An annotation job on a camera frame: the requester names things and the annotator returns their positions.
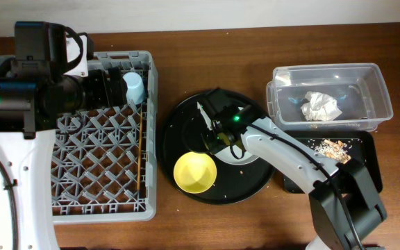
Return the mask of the blue plastic cup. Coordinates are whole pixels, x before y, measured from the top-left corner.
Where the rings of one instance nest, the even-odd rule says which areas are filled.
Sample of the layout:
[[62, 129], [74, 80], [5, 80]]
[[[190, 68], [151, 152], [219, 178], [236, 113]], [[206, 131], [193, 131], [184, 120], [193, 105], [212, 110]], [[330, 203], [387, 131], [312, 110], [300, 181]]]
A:
[[146, 99], [146, 91], [142, 77], [135, 72], [128, 72], [123, 75], [126, 82], [126, 100], [132, 101], [135, 105], [141, 104]]

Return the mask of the grey round plate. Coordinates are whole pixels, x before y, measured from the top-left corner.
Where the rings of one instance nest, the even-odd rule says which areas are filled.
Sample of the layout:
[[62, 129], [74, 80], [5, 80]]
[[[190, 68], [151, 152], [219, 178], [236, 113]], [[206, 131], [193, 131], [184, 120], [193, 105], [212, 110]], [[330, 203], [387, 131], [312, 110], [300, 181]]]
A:
[[257, 156], [249, 153], [248, 151], [244, 152], [242, 158], [237, 159], [232, 155], [231, 149], [234, 151], [236, 156], [240, 157], [242, 155], [242, 150], [234, 145], [233, 147], [226, 147], [225, 149], [217, 152], [215, 157], [230, 165], [247, 165], [258, 159]]

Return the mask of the yellow plastic bowl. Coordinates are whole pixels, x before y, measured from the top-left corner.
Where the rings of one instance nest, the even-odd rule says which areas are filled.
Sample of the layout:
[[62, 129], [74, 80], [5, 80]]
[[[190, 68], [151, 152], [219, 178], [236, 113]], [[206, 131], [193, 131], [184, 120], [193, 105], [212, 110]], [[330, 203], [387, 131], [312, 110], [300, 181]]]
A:
[[175, 163], [173, 177], [182, 191], [200, 194], [209, 190], [217, 178], [215, 161], [206, 153], [187, 152]]

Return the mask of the wooden chopstick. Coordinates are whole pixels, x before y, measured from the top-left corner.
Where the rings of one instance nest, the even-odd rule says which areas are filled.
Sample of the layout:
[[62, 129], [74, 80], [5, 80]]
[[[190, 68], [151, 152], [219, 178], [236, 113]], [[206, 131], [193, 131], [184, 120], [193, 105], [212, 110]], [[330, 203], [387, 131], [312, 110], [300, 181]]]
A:
[[143, 128], [143, 113], [140, 111], [140, 127], [138, 133], [138, 155], [137, 155], [137, 191], [140, 193], [141, 186], [141, 162], [142, 162], [142, 128]]

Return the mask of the white napkin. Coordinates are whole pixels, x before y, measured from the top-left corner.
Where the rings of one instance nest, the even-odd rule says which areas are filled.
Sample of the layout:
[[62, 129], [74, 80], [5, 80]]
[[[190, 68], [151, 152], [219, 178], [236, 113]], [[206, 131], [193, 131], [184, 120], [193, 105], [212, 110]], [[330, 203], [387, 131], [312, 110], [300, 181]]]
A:
[[330, 122], [339, 117], [342, 111], [335, 98], [321, 92], [307, 92], [307, 100], [301, 106], [306, 121]]

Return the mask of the food scraps and rice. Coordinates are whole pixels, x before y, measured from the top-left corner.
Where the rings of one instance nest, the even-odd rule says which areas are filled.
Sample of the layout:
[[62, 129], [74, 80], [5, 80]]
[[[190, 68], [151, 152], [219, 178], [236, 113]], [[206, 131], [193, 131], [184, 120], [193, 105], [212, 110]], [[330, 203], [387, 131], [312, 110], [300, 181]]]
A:
[[319, 154], [332, 158], [340, 163], [347, 163], [351, 160], [351, 156], [348, 154], [348, 150], [351, 148], [348, 144], [338, 140], [331, 141], [329, 139], [323, 139], [319, 144], [313, 145], [312, 149]]

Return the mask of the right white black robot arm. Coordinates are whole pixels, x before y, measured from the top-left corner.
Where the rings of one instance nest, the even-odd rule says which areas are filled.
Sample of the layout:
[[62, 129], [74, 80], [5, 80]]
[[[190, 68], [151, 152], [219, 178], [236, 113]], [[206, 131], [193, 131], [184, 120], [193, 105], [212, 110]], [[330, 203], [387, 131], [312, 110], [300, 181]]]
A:
[[308, 249], [364, 249], [362, 240], [388, 215], [366, 166], [317, 153], [274, 124], [257, 105], [239, 107], [226, 90], [205, 93], [197, 102], [212, 154], [239, 147], [272, 165], [308, 195], [315, 239]]

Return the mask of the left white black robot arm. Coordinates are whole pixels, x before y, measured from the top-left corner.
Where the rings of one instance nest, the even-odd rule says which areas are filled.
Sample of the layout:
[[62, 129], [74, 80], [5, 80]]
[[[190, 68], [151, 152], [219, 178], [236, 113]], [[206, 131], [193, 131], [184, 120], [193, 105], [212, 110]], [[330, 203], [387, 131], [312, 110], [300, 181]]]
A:
[[120, 77], [90, 73], [94, 42], [50, 22], [16, 22], [0, 62], [0, 249], [57, 249], [51, 157], [64, 113], [126, 103]]

